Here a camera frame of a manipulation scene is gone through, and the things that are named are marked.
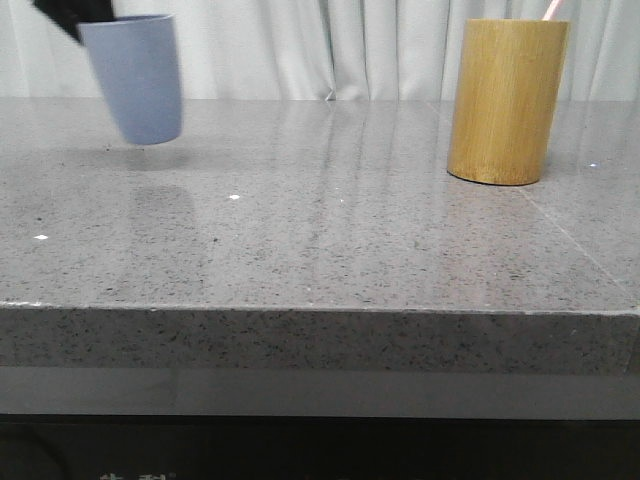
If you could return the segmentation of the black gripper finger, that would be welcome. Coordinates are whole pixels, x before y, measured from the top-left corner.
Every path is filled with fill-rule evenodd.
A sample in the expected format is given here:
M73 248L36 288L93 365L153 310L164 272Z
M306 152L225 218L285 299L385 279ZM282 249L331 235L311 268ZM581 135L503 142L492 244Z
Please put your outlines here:
M80 23L115 20L110 0L33 0L31 4L78 44L82 44Z

